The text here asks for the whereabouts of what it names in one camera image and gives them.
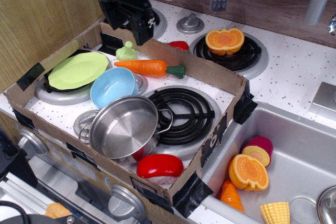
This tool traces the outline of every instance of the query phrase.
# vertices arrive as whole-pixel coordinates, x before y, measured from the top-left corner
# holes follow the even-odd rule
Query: black coil burner
[[[239,51],[232,55],[219,56],[209,51],[204,36],[196,44],[194,53],[200,58],[211,60],[232,71],[238,71],[255,63],[260,56],[261,48],[252,39],[245,36],[245,41]]]
[[[158,110],[170,109],[173,112],[174,123],[168,131],[160,134],[159,144],[192,143],[202,139],[211,129],[215,112],[206,99],[192,90],[167,88],[155,91],[149,99]],[[159,125],[162,129],[167,128],[170,122],[168,113],[159,112]]]

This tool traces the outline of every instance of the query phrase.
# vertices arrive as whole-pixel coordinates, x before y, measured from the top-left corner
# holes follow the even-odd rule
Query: orange toy vegetable
[[[269,185],[265,166],[256,158],[238,154],[229,164],[229,177],[239,189],[246,191],[266,190]]]
[[[163,60],[124,60],[115,62],[114,65],[127,68],[133,73],[156,78],[164,77],[167,73],[180,79],[183,79],[185,76],[184,65],[168,67],[167,63]]]
[[[240,196],[237,192],[237,188],[230,180],[226,180],[222,186],[222,194],[220,195],[220,200],[237,210],[244,212],[242,202],[240,201]]]
[[[219,56],[237,52],[245,40],[244,33],[238,28],[212,30],[205,36],[209,51]]]

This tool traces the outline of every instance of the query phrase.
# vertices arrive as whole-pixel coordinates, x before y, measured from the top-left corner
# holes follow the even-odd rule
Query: sink
[[[291,114],[266,103],[257,107],[242,125],[232,122],[221,146],[215,148],[202,169],[202,180],[214,193],[202,204],[234,223],[265,223],[259,206],[286,201],[292,224],[318,222],[316,202],[327,188],[336,185],[336,129]],[[264,191],[238,189],[245,214],[216,196],[228,179],[228,164],[253,137],[269,138],[274,146],[266,168],[269,187]]]

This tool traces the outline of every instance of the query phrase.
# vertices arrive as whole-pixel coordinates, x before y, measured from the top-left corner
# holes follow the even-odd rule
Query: sliced toy orange
[[[205,36],[210,52],[219,56],[234,54],[241,48],[244,40],[245,35],[238,28],[212,30]]]
[[[239,189],[246,191],[266,190],[269,185],[265,166],[256,158],[238,154],[229,164],[229,177]]]

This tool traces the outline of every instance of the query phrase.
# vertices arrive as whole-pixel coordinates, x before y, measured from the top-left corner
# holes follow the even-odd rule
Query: red toy food
[[[136,168],[137,175],[157,184],[172,184],[183,172],[182,161],[173,155],[153,154],[142,158]]]
[[[167,43],[167,45],[169,45],[171,47],[176,47],[177,49],[179,49],[181,51],[185,51],[185,52],[189,51],[188,43],[185,42],[185,41],[182,41],[182,40],[172,41],[172,42]]]
[[[258,159],[265,167],[271,163],[273,144],[263,136],[252,138],[244,147],[242,153]]]

